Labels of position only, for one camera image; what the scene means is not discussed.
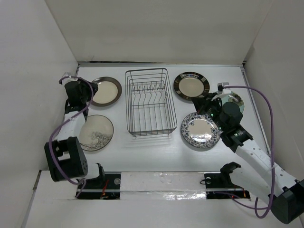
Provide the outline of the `brown rimmed cream plate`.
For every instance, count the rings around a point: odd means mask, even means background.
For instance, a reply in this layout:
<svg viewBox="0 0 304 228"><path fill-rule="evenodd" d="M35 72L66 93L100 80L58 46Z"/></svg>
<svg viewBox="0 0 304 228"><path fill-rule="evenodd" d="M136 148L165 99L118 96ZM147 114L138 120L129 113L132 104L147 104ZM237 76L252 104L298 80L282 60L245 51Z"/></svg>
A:
<svg viewBox="0 0 304 228"><path fill-rule="evenodd" d="M118 80L104 76L96 78L92 83L98 85L92 105L104 107L115 103L122 94L122 86Z"/></svg>

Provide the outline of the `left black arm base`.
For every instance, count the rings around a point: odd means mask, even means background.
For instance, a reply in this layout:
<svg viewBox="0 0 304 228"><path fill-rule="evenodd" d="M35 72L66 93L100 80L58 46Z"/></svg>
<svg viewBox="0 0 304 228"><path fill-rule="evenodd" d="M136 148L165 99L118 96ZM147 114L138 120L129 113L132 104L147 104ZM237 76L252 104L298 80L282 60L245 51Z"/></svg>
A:
<svg viewBox="0 0 304 228"><path fill-rule="evenodd" d="M85 187L81 190L80 185L76 190L76 198L80 200L119 200L120 199L120 172L106 172L105 181L97 183L97 179L87 180Z"/></svg>

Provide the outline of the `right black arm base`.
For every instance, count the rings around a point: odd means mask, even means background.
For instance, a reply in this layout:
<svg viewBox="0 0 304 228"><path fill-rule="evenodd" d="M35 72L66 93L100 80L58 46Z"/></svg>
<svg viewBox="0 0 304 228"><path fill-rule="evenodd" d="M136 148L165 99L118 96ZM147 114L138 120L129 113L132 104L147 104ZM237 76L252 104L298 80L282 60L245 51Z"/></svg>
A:
<svg viewBox="0 0 304 228"><path fill-rule="evenodd" d="M219 172L215 173L204 173L203 179L200 181L201 185L205 186L205 189L236 189L241 188L240 186L225 183L221 179ZM244 191L207 191L208 200L223 200L223 199L250 199L250 193L247 190Z"/></svg>

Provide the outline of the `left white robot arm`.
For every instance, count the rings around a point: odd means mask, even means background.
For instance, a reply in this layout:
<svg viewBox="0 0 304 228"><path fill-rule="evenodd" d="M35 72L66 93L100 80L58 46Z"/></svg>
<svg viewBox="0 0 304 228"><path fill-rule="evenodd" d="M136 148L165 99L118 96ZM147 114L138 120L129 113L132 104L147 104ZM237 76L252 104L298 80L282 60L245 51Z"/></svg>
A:
<svg viewBox="0 0 304 228"><path fill-rule="evenodd" d="M67 95L64 121L44 146L47 164L54 182L68 181L73 185L82 185L88 174L88 164L78 137L87 121L89 106L98 85L77 76L64 76L59 83L64 86Z"/></svg>

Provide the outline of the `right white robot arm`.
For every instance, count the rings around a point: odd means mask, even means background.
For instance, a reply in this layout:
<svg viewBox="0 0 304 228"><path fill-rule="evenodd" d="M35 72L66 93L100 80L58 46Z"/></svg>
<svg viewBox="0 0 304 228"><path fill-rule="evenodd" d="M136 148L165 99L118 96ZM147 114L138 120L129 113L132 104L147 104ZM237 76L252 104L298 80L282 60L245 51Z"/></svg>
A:
<svg viewBox="0 0 304 228"><path fill-rule="evenodd" d="M265 203L270 203L273 215L289 224L304 212L304 182L285 172L258 147L252 135L240 124L243 115L234 102L222 102L220 96L211 93L203 98L192 98L198 114L206 114L222 131L223 143L245 160L260 176L249 179L249 173L235 162L224 165L219 175L225 187L236 184L252 192Z"/></svg>

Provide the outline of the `blue floral pattern plate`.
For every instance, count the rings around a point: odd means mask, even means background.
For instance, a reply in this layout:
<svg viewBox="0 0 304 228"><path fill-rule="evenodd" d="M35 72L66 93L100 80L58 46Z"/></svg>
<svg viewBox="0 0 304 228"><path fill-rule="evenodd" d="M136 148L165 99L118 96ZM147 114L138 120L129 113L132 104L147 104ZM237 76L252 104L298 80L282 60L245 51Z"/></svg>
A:
<svg viewBox="0 0 304 228"><path fill-rule="evenodd" d="M196 148L211 148L220 140L222 131L207 114L188 114L181 123L184 139Z"/></svg>

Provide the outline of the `black striped rim plate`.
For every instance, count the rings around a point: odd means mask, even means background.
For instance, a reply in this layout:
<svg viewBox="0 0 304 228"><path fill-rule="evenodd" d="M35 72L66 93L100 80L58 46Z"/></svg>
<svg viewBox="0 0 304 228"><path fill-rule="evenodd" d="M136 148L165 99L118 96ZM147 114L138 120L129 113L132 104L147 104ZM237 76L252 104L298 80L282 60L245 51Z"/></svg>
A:
<svg viewBox="0 0 304 228"><path fill-rule="evenodd" d="M184 72L174 79L173 88L180 98L190 101L195 97L206 96L210 91L210 84L202 74Z"/></svg>

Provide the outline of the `teal flower plate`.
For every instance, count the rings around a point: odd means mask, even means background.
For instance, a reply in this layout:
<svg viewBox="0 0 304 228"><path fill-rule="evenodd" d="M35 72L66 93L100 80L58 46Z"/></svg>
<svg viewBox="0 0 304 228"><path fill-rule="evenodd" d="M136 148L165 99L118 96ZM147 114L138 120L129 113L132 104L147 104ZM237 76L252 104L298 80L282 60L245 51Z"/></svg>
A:
<svg viewBox="0 0 304 228"><path fill-rule="evenodd" d="M243 113L244 108L245 108L244 101L238 94L234 93L233 91L231 91L229 94L227 94L221 100L222 100L223 104L225 104L227 102L232 102L232 103L237 104L239 106L240 112Z"/></svg>

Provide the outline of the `tree pattern cream plate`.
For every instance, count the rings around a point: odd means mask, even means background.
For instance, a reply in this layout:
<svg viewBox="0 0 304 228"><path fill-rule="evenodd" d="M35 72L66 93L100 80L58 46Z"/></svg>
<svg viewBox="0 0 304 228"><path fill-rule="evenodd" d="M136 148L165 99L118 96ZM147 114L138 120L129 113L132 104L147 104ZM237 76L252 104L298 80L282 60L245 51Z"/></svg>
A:
<svg viewBox="0 0 304 228"><path fill-rule="evenodd" d="M113 134L114 126L109 118L91 115L82 126L78 140L84 151L95 152L104 148L111 141Z"/></svg>

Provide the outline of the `metal rail bar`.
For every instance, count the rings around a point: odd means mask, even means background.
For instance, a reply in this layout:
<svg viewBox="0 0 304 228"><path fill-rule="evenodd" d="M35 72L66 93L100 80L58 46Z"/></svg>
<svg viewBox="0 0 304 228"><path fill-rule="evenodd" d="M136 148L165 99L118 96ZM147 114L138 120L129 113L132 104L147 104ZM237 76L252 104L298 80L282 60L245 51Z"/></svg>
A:
<svg viewBox="0 0 304 228"><path fill-rule="evenodd" d="M236 189L220 189L220 188L216 188L216 189L201 189L201 190L119 190L119 189L93 189L93 190L89 190L89 189L84 189L82 190L82 192L169 192L169 191L177 191L177 192L182 192L182 191L244 191L244 189L241 188L236 188Z"/></svg>

